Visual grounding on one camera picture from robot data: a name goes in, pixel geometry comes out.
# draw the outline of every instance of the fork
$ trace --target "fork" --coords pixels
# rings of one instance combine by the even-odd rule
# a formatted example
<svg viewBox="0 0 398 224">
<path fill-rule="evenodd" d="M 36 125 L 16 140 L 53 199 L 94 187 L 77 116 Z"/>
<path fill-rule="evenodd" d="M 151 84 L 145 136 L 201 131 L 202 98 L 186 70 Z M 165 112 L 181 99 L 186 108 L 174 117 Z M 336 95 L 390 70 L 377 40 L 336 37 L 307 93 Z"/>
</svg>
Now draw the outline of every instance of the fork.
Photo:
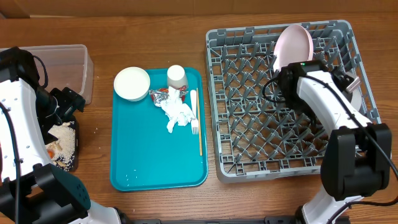
<svg viewBox="0 0 398 224">
<path fill-rule="evenodd" d="M 190 94 L 191 94 L 192 112 L 195 117 L 193 120 L 191 120 L 192 134 L 198 134 L 199 133 L 199 121 L 197 119 L 197 91 L 191 90 Z"/>
</svg>

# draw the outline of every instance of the wooden table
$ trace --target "wooden table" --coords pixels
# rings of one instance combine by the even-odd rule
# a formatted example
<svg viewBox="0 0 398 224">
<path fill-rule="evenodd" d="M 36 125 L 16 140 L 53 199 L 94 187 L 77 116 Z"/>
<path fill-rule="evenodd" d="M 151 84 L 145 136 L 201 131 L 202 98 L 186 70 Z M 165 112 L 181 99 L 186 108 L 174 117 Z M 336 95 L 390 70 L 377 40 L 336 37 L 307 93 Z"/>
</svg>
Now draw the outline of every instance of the wooden table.
<svg viewBox="0 0 398 224">
<path fill-rule="evenodd" d="M 269 14 L 245 16 L 97 17 L 69 19 L 9 19 L 0 21 L 0 47 L 85 44 L 95 65 L 93 99 L 80 122 L 80 161 L 74 173 L 90 197 L 107 207 L 118 207 L 130 218 L 161 220 L 263 218 L 293 215 L 320 187 L 319 175 L 222 184 L 216 176 L 211 134 L 210 102 L 205 92 L 209 174 L 199 187 L 121 193 L 109 181 L 113 79 L 123 68 L 167 68 L 179 64 L 205 76 L 205 34 L 210 29 L 291 22 L 346 19 L 353 26 L 382 121 L 398 138 L 398 15 L 380 14 Z M 393 142 L 393 154 L 398 143 Z M 397 194 L 391 184 L 366 200 L 388 201 Z M 398 206 L 355 206 L 353 223 L 397 223 Z M 10 223 L 0 217 L 0 223 Z"/>
</svg>

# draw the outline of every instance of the dish rack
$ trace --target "dish rack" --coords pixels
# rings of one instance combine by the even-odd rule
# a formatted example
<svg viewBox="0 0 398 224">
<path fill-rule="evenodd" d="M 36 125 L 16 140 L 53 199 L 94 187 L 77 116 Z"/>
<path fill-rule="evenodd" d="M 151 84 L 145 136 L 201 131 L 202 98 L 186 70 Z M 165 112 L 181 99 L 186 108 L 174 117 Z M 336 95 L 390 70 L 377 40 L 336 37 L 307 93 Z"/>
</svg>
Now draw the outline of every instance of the dish rack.
<svg viewBox="0 0 398 224">
<path fill-rule="evenodd" d="M 274 47 L 291 24 L 210 30 L 206 73 L 217 176 L 224 183 L 319 174 L 328 136 L 318 122 L 271 103 L 262 87 L 274 75 Z M 361 79 L 359 109 L 381 123 L 351 25 L 347 21 L 300 23 L 312 36 L 314 60 Z M 273 84 L 268 95 L 280 94 Z"/>
</svg>

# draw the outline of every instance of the crumpled napkin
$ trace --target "crumpled napkin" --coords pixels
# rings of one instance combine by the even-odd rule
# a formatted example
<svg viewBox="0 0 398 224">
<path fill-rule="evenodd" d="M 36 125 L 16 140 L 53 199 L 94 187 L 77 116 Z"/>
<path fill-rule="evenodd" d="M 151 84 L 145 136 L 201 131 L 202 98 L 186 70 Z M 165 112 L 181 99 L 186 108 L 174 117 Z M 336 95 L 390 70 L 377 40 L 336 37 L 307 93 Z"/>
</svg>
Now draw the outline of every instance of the crumpled napkin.
<svg viewBox="0 0 398 224">
<path fill-rule="evenodd" d="M 169 97 L 160 102 L 160 107 L 169 117 L 170 121 L 167 123 L 167 131 L 169 133 L 173 132 L 175 123 L 178 123 L 179 126 L 185 126 L 195 119 L 191 108 L 186 103 L 182 103 L 180 90 L 176 90 L 171 86 L 169 87 Z"/>
</svg>

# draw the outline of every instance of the chopstick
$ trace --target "chopstick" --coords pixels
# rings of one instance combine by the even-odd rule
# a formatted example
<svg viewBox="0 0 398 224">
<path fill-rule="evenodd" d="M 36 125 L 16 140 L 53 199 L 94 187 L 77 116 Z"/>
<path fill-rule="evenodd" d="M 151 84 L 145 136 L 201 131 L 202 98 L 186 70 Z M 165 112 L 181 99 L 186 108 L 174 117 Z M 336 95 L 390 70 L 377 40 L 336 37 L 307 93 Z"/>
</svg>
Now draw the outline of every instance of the chopstick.
<svg viewBox="0 0 398 224">
<path fill-rule="evenodd" d="M 199 150 L 200 150 L 200 156 L 203 155 L 203 151 L 201 149 L 201 129 L 200 129 L 200 103 L 199 103 L 199 91 L 197 88 L 197 108 L 198 108 L 198 122 L 199 122 Z"/>
</svg>

